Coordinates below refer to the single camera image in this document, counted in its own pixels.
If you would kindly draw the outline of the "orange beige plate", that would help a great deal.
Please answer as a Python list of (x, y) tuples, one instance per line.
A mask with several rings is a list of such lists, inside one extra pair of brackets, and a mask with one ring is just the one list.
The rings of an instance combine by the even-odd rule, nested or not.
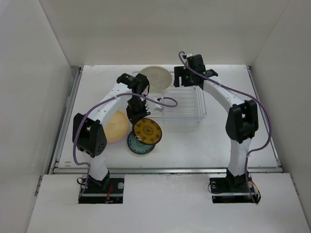
[(118, 110), (104, 127), (104, 132), (109, 144), (123, 139), (128, 132), (129, 122), (127, 115)]

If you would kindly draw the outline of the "cream bear plate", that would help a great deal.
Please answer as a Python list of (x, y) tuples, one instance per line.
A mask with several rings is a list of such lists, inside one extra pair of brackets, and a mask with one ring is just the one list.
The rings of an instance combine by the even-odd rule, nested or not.
[(147, 77), (151, 93), (161, 93), (172, 84), (171, 73), (163, 67), (148, 66), (139, 73)]

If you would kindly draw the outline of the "small yellow patterned plate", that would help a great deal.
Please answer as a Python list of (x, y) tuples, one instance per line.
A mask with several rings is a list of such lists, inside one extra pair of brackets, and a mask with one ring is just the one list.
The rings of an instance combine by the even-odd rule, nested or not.
[(127, 146), (131, 152), (136, 155), (146, 155), (154, 150), (155, 145), (147, 145), (139, 141), (133, 132), (130, 132), (127, 137)]

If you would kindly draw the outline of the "pink plate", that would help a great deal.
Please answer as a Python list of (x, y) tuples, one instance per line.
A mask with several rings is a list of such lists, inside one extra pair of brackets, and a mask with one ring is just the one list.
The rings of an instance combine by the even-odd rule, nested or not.
[(105, 134), (107, 138), (107, 142), (109, 144), (117, 143), (125, 138), (127, 135), (129, 128), (124, 127), (114, 127), (105, 129)]

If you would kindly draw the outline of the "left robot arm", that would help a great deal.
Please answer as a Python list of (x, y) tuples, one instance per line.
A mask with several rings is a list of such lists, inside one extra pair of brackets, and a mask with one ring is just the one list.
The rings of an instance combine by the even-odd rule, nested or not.
[(104, 162), (102, 152), (107, 145), (104, 132), (105, 125), (124, 104), (132, 124), (150, 114), (147, 111), (143, 92), (149, 89), (150, 83), (146, 76), (138, 74), (135, 77), (122, 74), (116, 80), (114, 87), (85, 114), (77, 113), (73, 119), (72, 142), (73, 159), (77, 165), (76, 152), (79, 150), (90, 157), (85, 162), (88, 167), (86, 185), (92, 186), (97, 192), (104, 192), (109, 186), (109, 171)]

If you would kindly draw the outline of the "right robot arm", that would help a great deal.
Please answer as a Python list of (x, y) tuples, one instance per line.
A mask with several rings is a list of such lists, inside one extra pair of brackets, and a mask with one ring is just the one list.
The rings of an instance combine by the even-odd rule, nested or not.
[(225, 131), (231, 142), (226, 177), (212, 180), (214, 193), (244, 193), (248, 189), (247, 161), (252, 138), (259, 128), (258, 107), (254, 100), (243, 100), (227, 87), (219, 74), (206, 69), (200, 54), (181, 51), (182, 66), (175, 67), (174, 86), (198, 86), (210, 94), (225, 109)]

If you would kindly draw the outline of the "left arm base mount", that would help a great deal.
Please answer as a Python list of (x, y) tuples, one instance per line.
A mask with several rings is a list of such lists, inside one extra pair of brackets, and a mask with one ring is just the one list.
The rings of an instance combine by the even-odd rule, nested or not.
[(110, 177), (107, 174), (102, 181), (92, 177), (79, 177), (79, 204), (123, 204), (124, 177)]

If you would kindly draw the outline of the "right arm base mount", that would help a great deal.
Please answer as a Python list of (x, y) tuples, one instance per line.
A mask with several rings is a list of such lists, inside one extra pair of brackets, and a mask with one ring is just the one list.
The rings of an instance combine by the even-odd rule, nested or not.
[(209, 179), (208, 190), (212, 194), (213, 203), (254, 203), (259, 204), (261, 193), (252, 180), (242, 179), (234, 184), (227, 177), (212, 177)]

